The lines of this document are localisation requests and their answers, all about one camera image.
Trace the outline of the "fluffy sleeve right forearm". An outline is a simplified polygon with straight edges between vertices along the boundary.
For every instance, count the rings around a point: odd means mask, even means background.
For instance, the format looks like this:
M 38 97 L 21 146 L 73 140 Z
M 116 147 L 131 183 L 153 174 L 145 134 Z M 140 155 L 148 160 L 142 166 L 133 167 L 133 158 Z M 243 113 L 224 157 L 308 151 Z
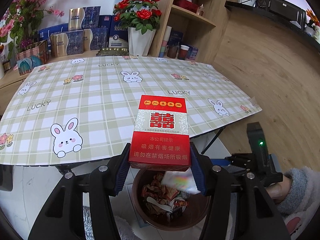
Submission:
M 304 231 L 315 223 L 315 232 L 305 239 L 319 237 L 319 172 L 308 167 L 292 168 L 285 173 L 291 179 L 291 188 L 286 198 L 277 205 L 291 239 L 304 239 Z

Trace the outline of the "right hand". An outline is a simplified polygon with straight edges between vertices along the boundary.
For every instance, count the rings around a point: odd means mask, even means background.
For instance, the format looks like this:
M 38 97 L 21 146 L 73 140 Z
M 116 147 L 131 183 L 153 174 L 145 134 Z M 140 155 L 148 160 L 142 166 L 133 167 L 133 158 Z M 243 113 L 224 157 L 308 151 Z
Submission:
M 266 191 L 271 199 L 276 203 L 281 203 L 289 194 L 292 186 L 291 177 L 283 176 L 283 181 L 266 187 Z

